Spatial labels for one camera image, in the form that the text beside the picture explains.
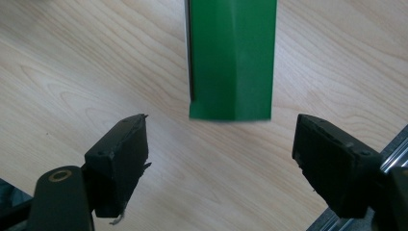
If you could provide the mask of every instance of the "light wood tabletop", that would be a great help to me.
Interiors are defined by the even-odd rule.
[[[189,120],[184,0],[0,0],[0,178],[37,179],[126,116],[149,161],[96,230],[305,230],[326,208],[292,159],[299,113],[377,151],[408,122],[406,0],[278,3],[272,120]]]

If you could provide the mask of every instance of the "wooden surface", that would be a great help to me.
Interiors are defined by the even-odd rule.
[[[273,119],[191,121],[184,0],[0,0],[0,177],[27,193],[149,114],[152,167],[118,226],[305,230],[326,207],[292,160],[297,114],[376,149],[408,122],[406,0],[281,1]]]

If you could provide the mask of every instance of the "green cardboard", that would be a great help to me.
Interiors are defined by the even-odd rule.
[[[186,0],[190,118],[271,117],[277,0]]]

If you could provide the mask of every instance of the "green block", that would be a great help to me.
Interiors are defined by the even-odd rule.
[[[271,116],[277,0],[186,0],[190,118]]]

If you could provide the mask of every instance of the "green object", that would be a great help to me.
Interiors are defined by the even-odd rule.
[[[271,116],[277,0],[187,0],[190,118]]]

